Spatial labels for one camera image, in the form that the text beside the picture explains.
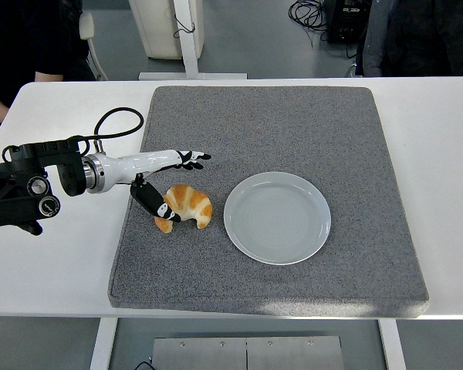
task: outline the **white stand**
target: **white stand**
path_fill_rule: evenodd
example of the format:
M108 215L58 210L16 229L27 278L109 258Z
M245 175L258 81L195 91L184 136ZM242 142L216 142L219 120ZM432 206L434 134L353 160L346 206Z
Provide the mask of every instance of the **white stand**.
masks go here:
M382 318L379 320L380 339L383 342L387 370L406 370L403 349L396 320Z
M174 0L175 15L187 29L192 29L191 8L188 0ZM139 81L162 79L247 79L247 73L200 73L195 53L194 34L180 31L180 45L184 58L185 73L141 72Z

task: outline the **white table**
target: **white table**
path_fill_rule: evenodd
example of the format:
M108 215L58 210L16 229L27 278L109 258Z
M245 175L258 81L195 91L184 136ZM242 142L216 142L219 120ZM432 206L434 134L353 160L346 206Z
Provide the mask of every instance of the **white table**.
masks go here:
M0 129L0 162L7 145L90 135L117 106L147 116L154 89L163 85L370 88L430 295L420 318L463 318L463 77L33 83L21 90ZM137 122L130 113L117 113L102 133ZM104 140L104 149L113 157L137 153L143 131ZM129 189L119 185L108 193L68 197L56 169L47 170L62 209L40 222L43 234L0 227L0 315L224 317L112 308L107 287Z

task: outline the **gray mat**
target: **gray mat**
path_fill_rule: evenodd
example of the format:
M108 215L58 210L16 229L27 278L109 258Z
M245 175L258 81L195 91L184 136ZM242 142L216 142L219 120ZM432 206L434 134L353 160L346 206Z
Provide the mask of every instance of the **gray mat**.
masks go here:
M163 234L132 200L113 262L112 306L261 315L415 317L428 306L372 93L346 87L158 88L141 151L198 150L201 171L151 175L161 192L209 195L211 223ZM294 173L331 209L324 247L294 265L245 256L223 222L232 189L256 173Z

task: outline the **black equipment box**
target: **black equipment box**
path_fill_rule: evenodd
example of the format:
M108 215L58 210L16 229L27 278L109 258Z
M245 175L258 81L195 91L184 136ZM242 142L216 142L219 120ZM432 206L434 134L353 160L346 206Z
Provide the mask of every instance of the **black equipment box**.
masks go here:
M369 22L371 5L372 0L324 0L327 41L357 43Z

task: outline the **white chair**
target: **white chair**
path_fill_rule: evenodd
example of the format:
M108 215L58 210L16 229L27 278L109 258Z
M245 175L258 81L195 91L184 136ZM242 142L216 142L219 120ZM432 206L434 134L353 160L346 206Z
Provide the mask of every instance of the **white chair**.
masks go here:
M94 37L94 21L93 15L89 12L81 14L79 19L79 34L82 40L87 40L87 44L90 47L91 58L93 59L94 66L97 70L96 79L98 81L108 81L106 73L101 68L96 51L94 50L93 37Z

